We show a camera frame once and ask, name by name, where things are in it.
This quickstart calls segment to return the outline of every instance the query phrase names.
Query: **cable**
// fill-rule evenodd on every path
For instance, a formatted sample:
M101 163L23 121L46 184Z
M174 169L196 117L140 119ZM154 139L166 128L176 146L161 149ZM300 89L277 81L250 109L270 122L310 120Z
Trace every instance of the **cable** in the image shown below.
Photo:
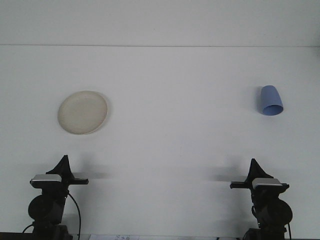
M80 240L80 233L81 233L81 214L80 214L80 209L79 209L79 206L76 202L76 200L74 199L73 196L71 196L70 193L68 193L68 195L70 196L70 198L74 201L74 204L76 206L76 209L78 210L78 214L79 214L79 232L78 232L78 240Z
M33 224L30 224L29 226L27 226L27 227L22 231L22 233L24 234L25 231L26 231L28 228L32 227L32 226L33 226Z
M290 223L288 223L288 229L289 229L289 237L290 237L290 240L292 240L292 238L291 238L291 229L290 229Z

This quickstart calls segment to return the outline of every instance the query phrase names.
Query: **camera mount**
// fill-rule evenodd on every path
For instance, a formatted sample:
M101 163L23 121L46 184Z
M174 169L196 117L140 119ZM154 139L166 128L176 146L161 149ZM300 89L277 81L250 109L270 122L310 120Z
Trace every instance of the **camera mount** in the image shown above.
M75 178L69 159L64 155L57 166L46 174L36 175L30 184L42 189L42 194L29 204L29 216L34 219L32 240L72 240L62 221L69 185L87 185L87 178Z
M284 240L286 224L293 218L290 206L279 199L289 185L280 183L265 173L253 158L245 181L232 181L232 189L250 189L253 202L252 214L257 219L259 229L250 228L243 240Z

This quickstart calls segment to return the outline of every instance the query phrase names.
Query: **blue cup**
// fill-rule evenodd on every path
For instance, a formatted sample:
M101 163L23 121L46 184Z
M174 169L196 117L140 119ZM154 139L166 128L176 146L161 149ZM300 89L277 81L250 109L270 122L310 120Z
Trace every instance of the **blue cup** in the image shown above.
M261 112L264 115L274 116L283 110L284 106L275 86L264 86L261 89Z

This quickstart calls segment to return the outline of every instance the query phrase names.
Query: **white plate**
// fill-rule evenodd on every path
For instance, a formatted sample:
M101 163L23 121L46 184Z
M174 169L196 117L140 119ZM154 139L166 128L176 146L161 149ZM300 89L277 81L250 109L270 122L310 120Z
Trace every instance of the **white plate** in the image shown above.
M79 91L67 97L58 111L61 127L72 134L97 130L107 116L106 100L95 91Z

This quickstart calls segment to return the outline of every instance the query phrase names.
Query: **white surface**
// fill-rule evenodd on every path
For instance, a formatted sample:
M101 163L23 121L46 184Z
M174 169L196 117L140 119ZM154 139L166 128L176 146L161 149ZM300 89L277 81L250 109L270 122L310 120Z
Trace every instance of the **white surface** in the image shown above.
M0 44L320 46L319 0L1 0Z
M61 127L72 134L89 134L97 130L107 116L107 103L95 91L79 91L68 96L58 110Z
M68 154L89 185L70 192L84 234L239 237L257 227L250 192L230 189L251 158L290 188L294 238L320 236L320 48L0 47L0 227L19 232L29 184ZM274 85L284 111L257 110ZM107 96L99 131L72 135L71 93ZM78 230L68 199L63 222Z

